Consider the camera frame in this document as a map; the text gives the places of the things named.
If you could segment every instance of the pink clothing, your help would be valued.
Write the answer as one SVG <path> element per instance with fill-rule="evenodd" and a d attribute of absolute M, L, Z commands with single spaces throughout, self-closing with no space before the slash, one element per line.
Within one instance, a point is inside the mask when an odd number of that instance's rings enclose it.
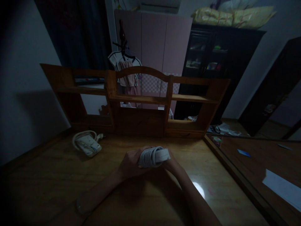
<path fill-rule="evenodd" d="M 125 69 L 128 67 L 132 67 L 132 61 L 120 61 L 119 67 L 120 69 Z M 125 76 L 119 79 L 120 85 L 123 86 L 123 92 L 127 95 L 141 95 L 140 84 L 137 82 L 134 74 Z M 131 103 L 132 107 L 138 107 L 141 103 Z"/>

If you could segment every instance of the wardrobe door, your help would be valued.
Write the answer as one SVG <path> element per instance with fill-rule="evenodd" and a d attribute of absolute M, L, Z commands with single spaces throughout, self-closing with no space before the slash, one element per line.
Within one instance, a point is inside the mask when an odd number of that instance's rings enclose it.
<path fill-rule="evenodd" d="M 141 60 L 141 13 L 117 9 L 114 13 L 118 44 L 121 44 L 119 38 L 119 19 L 121 19 L 129 49 L 132 51 L 132 55 Z"/>
<path fill-rule="evenodd" d="M 166 25 L 164 59 L 162 72 L 166 75 L 182 76 L 187 45 L 192 25 L 192 18 L 184 18 L 178 16 L 168 16 Z M 179 83 L 173 85 L 173 93 L 179 92 Z M 167 83 L 162 82 L 160 96 L 165 97 Z M 171 110 L 174 113 L 176 101 L 172 100 Z"/>
<path fill-rule="evenodd" d="M 167 15 L 142 13 L 142 65 L 162 72 Z M 160 96 L 161 80 L 142 75 L 142 95 Z M 142 104 L 142 108 L 158 109 L 159 105 Z"/>

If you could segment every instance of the blue card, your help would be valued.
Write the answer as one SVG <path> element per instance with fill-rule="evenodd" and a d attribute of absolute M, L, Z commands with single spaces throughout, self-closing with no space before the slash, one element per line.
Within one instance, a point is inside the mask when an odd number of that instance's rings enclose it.
<path fill-rule="evenodd" d="M 289 148 L 289 147 L 287 147 L 287 146 L 284 146 L 284 145 L 282 145 L 282 144 L 277 144 L 277 145 L 280 146 L 280 147 L 282 147 L 282 148 L 285 148 L 285 149 L 288 149 L 288 150 L 291 150 L 291 151 L 292 151 L 292 149 Z"/>
<path fill-rule="evenodd" d="M 243 155 L 245 155 L 245 156 L 251 157 L 251 156 L 249 155 L 249 153 L 247 153 L 247 152 L 245 152 L 245 151 L 242 151 L 242 150 L 240 150 L 240 149 L 237 149 L 237 150 L 238 150 L 239 154 L 243 154 Z"/>

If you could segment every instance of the coiled cable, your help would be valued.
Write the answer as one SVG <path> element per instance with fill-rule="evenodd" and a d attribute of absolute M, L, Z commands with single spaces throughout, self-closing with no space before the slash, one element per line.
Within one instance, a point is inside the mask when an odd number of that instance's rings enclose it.
<path fill-rule="evenodd" d="M 170 159 L 168 149 L 157 146 L 145 149 L 140 155 L 138 165 L 142 168 L 159 167 L 168 159 Z"/>

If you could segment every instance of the white power strip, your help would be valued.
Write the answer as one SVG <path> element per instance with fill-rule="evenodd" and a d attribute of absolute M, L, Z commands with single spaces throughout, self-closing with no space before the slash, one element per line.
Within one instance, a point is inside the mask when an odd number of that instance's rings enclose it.
<path fill-rule="evenodd" d="M 103 134 L 96 135 L 96 132 L 87 130 L 84 132 L 77 133 L 73 136 L 72 144 L 79 150 L 83 151 L 88 157 L 95 156 L 101 150 L 101 146 L 97 141 L 103 138 Z"/>

